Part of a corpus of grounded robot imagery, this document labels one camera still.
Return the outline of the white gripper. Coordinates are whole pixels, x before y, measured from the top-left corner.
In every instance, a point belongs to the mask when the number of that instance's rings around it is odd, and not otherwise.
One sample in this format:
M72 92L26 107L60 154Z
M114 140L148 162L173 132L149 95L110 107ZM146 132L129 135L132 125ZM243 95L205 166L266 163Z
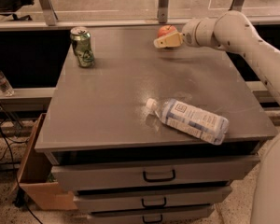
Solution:
M178 31L163 35L154 40L154 46L158 49L180 47L184 42L190 47L215 48L218 45L214 35L215 19L191 19L182 28L182 34Z

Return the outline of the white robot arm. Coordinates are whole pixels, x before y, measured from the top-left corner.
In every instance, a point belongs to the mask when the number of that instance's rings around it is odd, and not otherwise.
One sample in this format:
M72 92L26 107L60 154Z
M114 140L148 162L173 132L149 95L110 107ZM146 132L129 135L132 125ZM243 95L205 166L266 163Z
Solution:
M280 50L264 41L240 11L215 19L192 19L182 30L159 35L157 48L208 47L240 55L280 105ZM280 224L280 133L262 155L250 224Z

